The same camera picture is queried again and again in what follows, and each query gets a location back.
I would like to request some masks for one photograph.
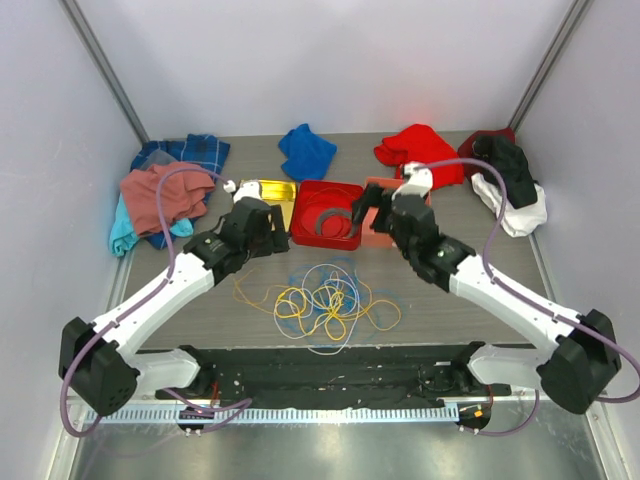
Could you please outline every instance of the pink cloth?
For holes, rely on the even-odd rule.
[[[162,231],[156,208],[156,190],[160,179],[178,168],[201,170],[180,172],[169,177],[162,186],[162,209],[168,225],[183,218],[201,217],[207,213],[202,201],[213,190],[214,183],[207,171],[187,162],[152,165],[148,170],[133,170],[120,182],[122,198],[127,206],[133,229],[138,236]]]

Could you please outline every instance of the red cloth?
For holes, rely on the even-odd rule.
[[[478,135],[490,135],[492,137],[502,135],[503,137],[507,137],[511,143],[516,143],[516,136],[513,133],[513,130],[510,128],[503,128],[502,130],[478,130],[476,133],[467,138],[460,148],[458,148],[458,155],[460,158],[474,158],[473,157],[473,142],[476,140]],[[471,181],[471,177],[478,173],[482,172],[480,167],[476,167],[475,165],[465,165],[464,166],[464,176]]]
[[[409,162],[430,164],[439,160],[458,158],[456,151],[427,125],[416,123],[398,135],[382,139],[373,149],[376,158],[388,166],[397,166],[396,178],[402,178],[402,165]],[[464,182],[461,165],[433,170],[433,190]]]
[[[178,168],[202,170],[180,172],[169,177],[162,186],[162,210],[167,225],[183,218],[201,217],[207,213],[202,201],[213,190],[214,183],[202,167],[193,163],[173,162],[152,165],[148,170],[132,170],[122,182],[120,191],[127,206],[133,229],[138,236],[162,231],[156,207],[156,190],[160,179]]]

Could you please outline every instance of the black cloth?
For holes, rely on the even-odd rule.
[[[529,162],[522,148],[498,135],[478,135],[473,142],[473,157],[493,166],[507,186],[507,199],[513,208],[533,205],[538,201],[535,182],[529,172]],[[491,172],[483,171],[484,179],[498,186]]]

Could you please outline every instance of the red tray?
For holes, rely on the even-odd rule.
[[[339,216],[329,217],[317,235],[316,222],[328,208],[343,208],[351,212],[351,202],[364,189],[350,183],[305,180],[300,184],[291,221],[291,238],[298,245],[309,247],[355,250],[360,245],[361,229],[352,238],[344,238],[351,231],[351,221]]]

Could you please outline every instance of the white wall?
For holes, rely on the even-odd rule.
[[[152,138],[504,127],[571,0],[80,0]]]
[[[556,290],[614,322],[640,356],[640,3],[594,2],[519,137],[548,193],[537,238]],[[611,393],[638,378],[625,362]],[[640,475],[640,401],[613,408],[627,460]]]
[[[117,184],[139,144],[58,2],[0,3],[0,477],[45,478],[60,333],[105,307]]]

